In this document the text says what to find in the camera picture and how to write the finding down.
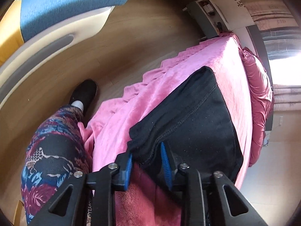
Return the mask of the black pants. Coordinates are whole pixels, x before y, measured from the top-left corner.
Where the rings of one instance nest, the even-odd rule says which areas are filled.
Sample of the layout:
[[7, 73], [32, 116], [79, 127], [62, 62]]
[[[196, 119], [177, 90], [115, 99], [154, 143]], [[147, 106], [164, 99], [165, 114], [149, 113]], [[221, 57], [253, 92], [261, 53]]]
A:
[[215, 171], [236, 181], [243, 155], [235, 127], [214, 72], [202, 67], [188, 77], [146, 117], [130, 128], [128, 150], [157, 183], [165, 184], [161, 142], [178, 166], [197, 169], [203, 182]]

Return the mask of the pink bed sheet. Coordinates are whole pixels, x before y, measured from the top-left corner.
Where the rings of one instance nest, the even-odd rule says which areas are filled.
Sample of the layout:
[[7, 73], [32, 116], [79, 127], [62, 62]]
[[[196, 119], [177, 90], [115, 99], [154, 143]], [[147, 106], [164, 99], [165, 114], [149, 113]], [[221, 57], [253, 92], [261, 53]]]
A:
[[243, 163], [235, 181], [242, 186], [249, 165], [252, 139], [252, 104], [249, 84], [241, 59], [242, 46], [235, 34], [209, 39], [164, 60], [159, 68], [146, 72], [142, 81], [125, 87], [123, 96], [104, 101], [87, 125], [79, 124], [84, 147], [98, 171], [127, 149], [129, 131], [153, 113], [170, 116], [189, 108], [178, 89], [202, 67], [213, 71], [217, 86], [236, 129]]

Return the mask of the floral patterned trouser leg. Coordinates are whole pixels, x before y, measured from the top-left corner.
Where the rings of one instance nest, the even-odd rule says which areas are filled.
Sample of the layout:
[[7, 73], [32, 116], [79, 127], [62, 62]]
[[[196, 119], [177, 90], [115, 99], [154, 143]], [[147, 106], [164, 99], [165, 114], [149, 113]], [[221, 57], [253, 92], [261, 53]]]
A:
[[61, 107], [34, 133], [26, 151], [21, 173], [21, 196], [27, 223], [77, 171], [90, 173], [92, 159], [84, 149], [78, 124], [83, 105]]

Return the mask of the blue and white sofa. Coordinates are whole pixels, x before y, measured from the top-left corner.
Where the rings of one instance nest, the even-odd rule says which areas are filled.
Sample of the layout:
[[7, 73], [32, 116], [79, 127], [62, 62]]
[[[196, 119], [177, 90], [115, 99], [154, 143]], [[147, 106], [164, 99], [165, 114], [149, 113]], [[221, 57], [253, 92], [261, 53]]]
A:
[[1, 0], [1, 104], [40, 66], [96, 35], [128, 0]]

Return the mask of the beige curtain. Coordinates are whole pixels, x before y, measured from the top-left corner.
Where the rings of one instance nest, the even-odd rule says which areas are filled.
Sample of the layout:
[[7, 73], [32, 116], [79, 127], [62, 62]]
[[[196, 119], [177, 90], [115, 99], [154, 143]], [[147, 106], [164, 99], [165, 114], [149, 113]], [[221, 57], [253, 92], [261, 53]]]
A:
[[274, 85], [274, 110], [300, 110], [300, 27], [282, 0], [242, 0], [262, 36]]

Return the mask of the dark pink quilt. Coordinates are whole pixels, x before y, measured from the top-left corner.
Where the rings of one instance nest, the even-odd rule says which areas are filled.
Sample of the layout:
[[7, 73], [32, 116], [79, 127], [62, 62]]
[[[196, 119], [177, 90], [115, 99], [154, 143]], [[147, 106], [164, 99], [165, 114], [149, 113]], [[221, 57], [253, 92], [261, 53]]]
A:
[[247, 47], [240, 52], [245, 69], [252, 107], [252, 142], [249, 166], [259, 159], [265, 138], [266, 121], [274, 106], [274, 96], [268, 74], [261, 61]]

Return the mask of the white nightstand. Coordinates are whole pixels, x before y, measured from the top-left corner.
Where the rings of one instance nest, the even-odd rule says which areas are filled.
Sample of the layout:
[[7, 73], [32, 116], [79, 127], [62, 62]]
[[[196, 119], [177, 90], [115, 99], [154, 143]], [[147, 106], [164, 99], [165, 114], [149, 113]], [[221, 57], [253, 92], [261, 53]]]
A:
[[184, 11], [197, 22], [207, 39], [232, 31], [226, 17], [213, 0], [192, 1]]

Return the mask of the dark headboard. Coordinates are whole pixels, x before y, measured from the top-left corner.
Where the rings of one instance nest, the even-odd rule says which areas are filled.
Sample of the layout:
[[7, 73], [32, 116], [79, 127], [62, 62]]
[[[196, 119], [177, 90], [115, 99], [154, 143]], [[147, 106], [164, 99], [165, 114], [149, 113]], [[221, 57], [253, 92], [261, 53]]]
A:
[[268, 54], [266, 51], [266, 47], [264, 44], [264, 41], [261, 36], [261, 32], [258, 29], [257, 25], [251, 25], [245, 27], [246, 31], [249, 35], [249, 38], [252, 43], [252, 49], [248, 46], [245, 46], [250, 52], [252, 52], [254, 55], [257, 56], [257, 58], [260, 60], [261, 64], [263, 65], [263, 68], [265, 69], [267, 76], [269, 78], [269, 82], [271, 85], [271, 89], [273, 90], [273, 81], [272, 81], [272, 75], [271, 75], [271, 69], [268, 59]]

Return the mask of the black shoe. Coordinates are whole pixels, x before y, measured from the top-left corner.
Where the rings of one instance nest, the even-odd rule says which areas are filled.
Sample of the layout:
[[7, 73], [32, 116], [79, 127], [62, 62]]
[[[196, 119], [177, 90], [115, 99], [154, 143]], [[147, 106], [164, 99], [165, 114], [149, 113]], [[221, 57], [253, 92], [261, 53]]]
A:
[[75, 88], [68, 104], [73, 107], [79, 108], [85, 116], [88, 108], [97, 95], [97, 88], [97, 82], [95, 82], [94, 80], [84, 80]]

